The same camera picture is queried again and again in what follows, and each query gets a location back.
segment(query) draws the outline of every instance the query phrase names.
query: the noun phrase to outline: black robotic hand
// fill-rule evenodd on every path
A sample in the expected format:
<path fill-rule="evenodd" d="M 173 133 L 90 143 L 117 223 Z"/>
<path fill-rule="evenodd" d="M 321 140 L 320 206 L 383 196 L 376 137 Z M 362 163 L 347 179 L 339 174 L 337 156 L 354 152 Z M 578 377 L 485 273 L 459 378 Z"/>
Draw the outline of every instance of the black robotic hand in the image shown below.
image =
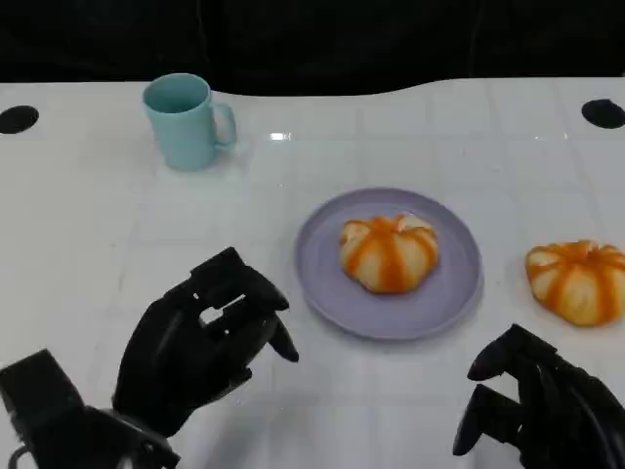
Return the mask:
<path fill-rule="evenodd" d="M 225 250 L 149 306 L 126 348 L 113 408 L 174 435 L 196 408 L 250 379 L 247 366 L 268 342 L 299 359 L 276 314 L 288 307 L 271 282 Z M 224 309 L 205 324 L 208 308 Z"/>
<path fill-rule="evenodd" d="M 164 437 L 249 380 L 268 343 L 299 359 L 276 314 L 288 306 L 229 248 L 149 306 L 124 353 L 113 409 L 85 405 L 47 350 L 0 370 L 0 396 L 24 443 L 9 467 L 31 452 L 39 469 L 174 469 L 180 458 Z M 222 311 L 205 323 L 208 308 Z"/>
<path fill-rule="evenodd" d="M 521 403 L 479 384 L 453 453 L 466 454 L 485 434 L 517 447 L 527 469 L 625 468 L 625 410 L 604 383 L 556 351 L 516 324 L 484 348 L 469 379 L 507 372 L 519 381 Z"/>

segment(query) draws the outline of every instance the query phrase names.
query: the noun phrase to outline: lavender plate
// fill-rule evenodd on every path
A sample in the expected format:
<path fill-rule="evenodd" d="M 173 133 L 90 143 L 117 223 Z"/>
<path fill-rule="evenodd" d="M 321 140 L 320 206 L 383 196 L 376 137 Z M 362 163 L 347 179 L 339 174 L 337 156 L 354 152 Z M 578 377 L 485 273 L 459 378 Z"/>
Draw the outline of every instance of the lavender plate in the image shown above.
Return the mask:
<path fill-rule="evenodd" d="M 369 293 L 341 269 L 341 228 L 353 218 L 406 212 L 437 231 L 439 264 L 410 293 Z M 295 249 L 297 275 L 308 304 L 364 337 L 408 340 L 441 332 L 474 311 L 482 292 L 481 256 L 467 226 L 438 202 L 414 192 L 365 189 L 333 198 L 304 224 Z"/>

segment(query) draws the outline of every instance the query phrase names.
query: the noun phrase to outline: table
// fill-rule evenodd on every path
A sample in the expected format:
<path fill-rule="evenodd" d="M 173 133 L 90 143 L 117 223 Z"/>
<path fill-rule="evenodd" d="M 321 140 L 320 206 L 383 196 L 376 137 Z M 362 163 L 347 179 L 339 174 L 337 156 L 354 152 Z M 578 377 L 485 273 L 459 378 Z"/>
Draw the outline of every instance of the table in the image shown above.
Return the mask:
<path fill-rule="evenodd" d="M 473 390 L 466 371 L 513 321 L 625 400 L 623 324 L 568 326 L 533 302 L 522 268 L 536 243 L 591 237 L 625 248 L 625 131 L 593 127 L 580 113 L 595 97 L 625 106 L 624 84 L 493 79 L 365 97 L 218 94 L 234 108 L 240 143 L 193 174 L 164 166 L 141 107 L 144 83 L 0 85 L 0 108 L 41 113 L 29 131 L 0 136 L 0 364 L 48 347 L 85 401 L 109 405 L 146 306 L 232 244 L 286 292 L 283 318 L 302 359 L 265 350 L 245 388 L 172 439 L 180 467 L 519 467 L 511 448 L 489 441 L 470 457 L 451 455 Z M 464 219 L 485 271 L 475 315 L 435 338 L 389 345 L 352 338 L 306 308 L 293 276 L 298 228 L 327 198 L 366 186 L 430 195 Z M 516 394 L 512 378 L 491 385 Z M 0 417 L 0 460 L 17 444 Z"/>

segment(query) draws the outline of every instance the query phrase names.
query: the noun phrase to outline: cup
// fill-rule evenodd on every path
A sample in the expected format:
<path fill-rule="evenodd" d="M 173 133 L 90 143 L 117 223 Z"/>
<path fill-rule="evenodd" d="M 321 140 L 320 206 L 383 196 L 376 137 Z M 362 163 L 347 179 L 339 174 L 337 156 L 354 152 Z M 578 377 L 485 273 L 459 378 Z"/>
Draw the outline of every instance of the cup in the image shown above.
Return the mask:
<path fill-rule="evenodd" d="M 156 78 L 144 90 L 144 106 L 154 138 L 170 168 L 205 168 L 215 159 L 218 149 L 236 142 L 232 109 L 213 103 L 210 86 L 197 75 L 172 73 Z M 224 142 L 217 138 L 214 109 L 219 109 L 228 123 L 228 138 Z"/>

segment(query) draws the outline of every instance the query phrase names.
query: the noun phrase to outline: food on plate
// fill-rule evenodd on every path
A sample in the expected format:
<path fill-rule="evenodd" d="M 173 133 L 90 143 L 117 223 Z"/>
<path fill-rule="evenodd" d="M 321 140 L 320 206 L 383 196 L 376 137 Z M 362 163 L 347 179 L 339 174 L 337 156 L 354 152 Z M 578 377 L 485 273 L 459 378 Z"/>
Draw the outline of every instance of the food on plate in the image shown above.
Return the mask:
<path fill-rule="evenodd" d="M 341 266 L 374 293 L 404 293 L 438 262 L 432 226 L 414 215 L 350 220 L 341 231 Z"/>
<path fill-rule="evenodd" d="M 534 298 L 575 325 L 616 320 L 625 310 L 625 254 L 591 240 L 537 246 L 525 269 Z"/>

